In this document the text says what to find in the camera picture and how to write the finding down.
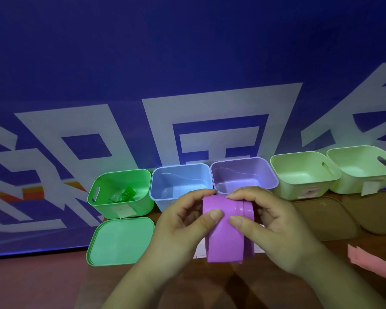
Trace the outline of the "person's left hand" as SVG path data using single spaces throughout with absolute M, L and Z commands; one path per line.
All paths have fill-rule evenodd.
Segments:
M 194 190 L 182 195 L 167 207 L 155 225 L 153 236 L 144 254 L 154 257 L 177 254 L 185 255 L 187 258 L 191 256 L 193 260 L 197 245 L 189 245 L 186 241 L 186 218 L 194 211 L 202 214 L 203 198 L 215 194 L 214 189 Z

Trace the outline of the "light green plastic bin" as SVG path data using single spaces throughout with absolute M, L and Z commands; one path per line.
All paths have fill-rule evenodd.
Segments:
M 386 187 L 385 150 L 361 145 L 330 149 L 326 155 L 341 171 L 341 178 L 330 187 L 332 192 L 342 195 L 360 194 L 363 183 L 368 180 L 383 180 L 383 188 Z
M 341 178 L 341 171 L 326 155 L 317 151 L 303 151 L 273 155 L 270 165 L 279 180 L 273 193 L 287 200 L 298 200 L 308 187 L 321 187 L 321 197 Z

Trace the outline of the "brown plastic lid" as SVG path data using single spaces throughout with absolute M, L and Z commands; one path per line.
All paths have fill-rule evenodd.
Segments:
M 337 199 L 319 197 L 292 203 L 321 242 L 354 239 L 360 235 L 360 226 Z
M 386 191 L 367 196 L 345 195 L 341 202 L 364 230 L 376 235 L 386 235 Z

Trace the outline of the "person's right forearm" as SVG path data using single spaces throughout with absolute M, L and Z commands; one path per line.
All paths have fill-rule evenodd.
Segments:
M 299 254 L 288 271 L 312 288 L 324 309 L 386 309 L 386 299 L 321 243 Z

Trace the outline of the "pink paper strips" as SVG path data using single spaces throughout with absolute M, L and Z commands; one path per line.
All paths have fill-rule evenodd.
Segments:
M 386 278 L 385 260 L 350 244 L 347 245 L 347 255 L 352 264 Z

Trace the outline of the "blue banner with white print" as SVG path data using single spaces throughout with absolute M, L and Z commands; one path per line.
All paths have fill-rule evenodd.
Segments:
M 0 0 L 0 257 L 87 247 L 108 172 L 386 150 L 386 0 Z

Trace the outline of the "blue plastic bin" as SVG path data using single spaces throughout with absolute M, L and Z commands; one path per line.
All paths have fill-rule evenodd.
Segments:
M 213 189 L 207 164 L 186 164 L 155 169 L 149 196 L 161 212 L 180 196 L 199 189 Z

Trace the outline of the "plain white label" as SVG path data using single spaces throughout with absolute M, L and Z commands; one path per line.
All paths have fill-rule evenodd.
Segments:
M 385 181 L 383 180 L 368 180 L 363 183 L 362 190 L 360 195 L 367 196 L 371 194 L 376 194 L 381 188 L 385 186 Z

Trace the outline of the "purple plastic bin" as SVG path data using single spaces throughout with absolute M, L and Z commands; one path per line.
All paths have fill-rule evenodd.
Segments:
M 270 163 L 261 157 L 217 161 L 210 170 L 214 188 L 220 194 L 229 194 L 240 187 L 272 190 L 279 185 Z

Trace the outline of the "white label on green bin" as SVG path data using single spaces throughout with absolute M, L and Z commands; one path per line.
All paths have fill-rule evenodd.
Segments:
M 117 214 L 118 219 L 133 217 L 137 215 L 137 212 L 128 204 L 114 205 L 113 211 Z

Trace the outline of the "green plastic lid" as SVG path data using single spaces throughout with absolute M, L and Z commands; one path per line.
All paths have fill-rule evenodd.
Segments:
M 88 246 L 87 263 L 95 267 L 136 263 L 149 246 L 154 228 L 153 220 L 147 217 L 103 222 Z

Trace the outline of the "rolled green paper strip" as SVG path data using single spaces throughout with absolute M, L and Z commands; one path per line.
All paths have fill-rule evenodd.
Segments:
M 109 203 L 122 203 L 122 202 L 130 202 L 134 201 L 134 197 L 136 195 L 136 192 L 134 189 L 130 186 L 128 186 L 124 192 L 120 195 L 120 197 L 117 200 L 109 200 Z

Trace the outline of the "looped purple paper strip bundle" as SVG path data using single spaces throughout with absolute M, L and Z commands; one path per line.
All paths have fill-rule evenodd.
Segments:
M 208 263 L 236 262 L 255 255 L 254 242 L 245 237 L 229 223 L 231 216 L 243 216 L 254 221 L 253 205 L 248 201 L 234 201 L 223 194 L 203 198 L 202 213 L 213 209 L 223 212 L 222 219 L 205 237 L 205 249 Z

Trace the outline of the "person's left forearm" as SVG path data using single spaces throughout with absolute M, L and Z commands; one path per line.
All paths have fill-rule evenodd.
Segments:
M 126 273 L 100 309 L 157 309 L 167 283 L 192 260 L 185 255 L 144 254 Z

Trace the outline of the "person's right hand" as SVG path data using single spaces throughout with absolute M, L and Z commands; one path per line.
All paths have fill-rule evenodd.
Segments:
M 290 273 L 299 254 L 315 243 L 321 243 L 310 231 L 294 205 L 260 187 L 242 187 L 226 198 L 248 201 L 258 206 L 262 225 L 265 227 L 265 245 L 262 248 L 279 268 Z

